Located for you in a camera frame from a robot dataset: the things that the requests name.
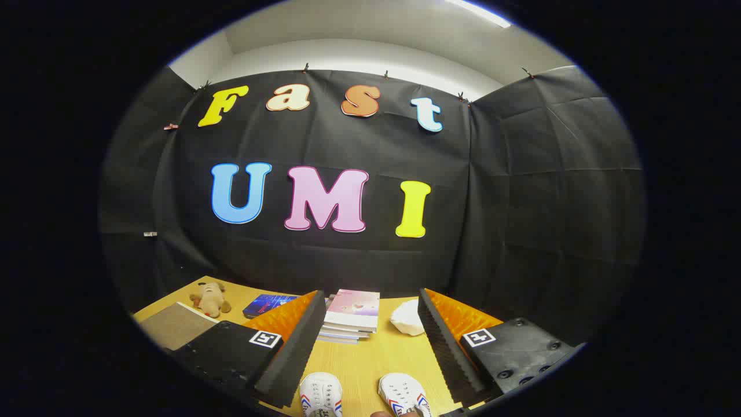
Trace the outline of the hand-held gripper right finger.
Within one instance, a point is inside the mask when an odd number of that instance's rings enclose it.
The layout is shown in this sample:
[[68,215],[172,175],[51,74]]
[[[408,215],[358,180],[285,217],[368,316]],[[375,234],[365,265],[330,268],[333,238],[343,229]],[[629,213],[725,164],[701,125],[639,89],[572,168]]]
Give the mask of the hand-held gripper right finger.
[[578,351],[532,320],[495,317],[421,288],[418,315],[455,402],[497,400],[555,370]]

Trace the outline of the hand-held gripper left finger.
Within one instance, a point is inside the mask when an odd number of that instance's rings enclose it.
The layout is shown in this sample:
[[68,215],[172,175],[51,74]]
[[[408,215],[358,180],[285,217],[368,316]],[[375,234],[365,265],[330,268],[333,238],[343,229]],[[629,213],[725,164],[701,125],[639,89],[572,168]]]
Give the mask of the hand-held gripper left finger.
[[221,320],[171,356],[230,398],[289,407],[326,311],[325,293],[311,291],[244,324]]

